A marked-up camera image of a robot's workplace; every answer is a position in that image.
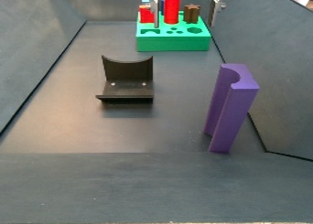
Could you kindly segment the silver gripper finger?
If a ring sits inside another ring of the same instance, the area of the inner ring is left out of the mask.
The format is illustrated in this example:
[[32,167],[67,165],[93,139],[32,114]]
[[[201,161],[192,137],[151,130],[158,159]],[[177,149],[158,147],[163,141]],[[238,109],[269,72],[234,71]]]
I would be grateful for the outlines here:
[[159,1],[150,0],[150,10],[154,14],[154,27],[159,27]]
[[222,6],[222,0],[212,0],[209,17],[208,17],[208,23],[210,27],[214,26],[217,14],[221,11],[221,6]]

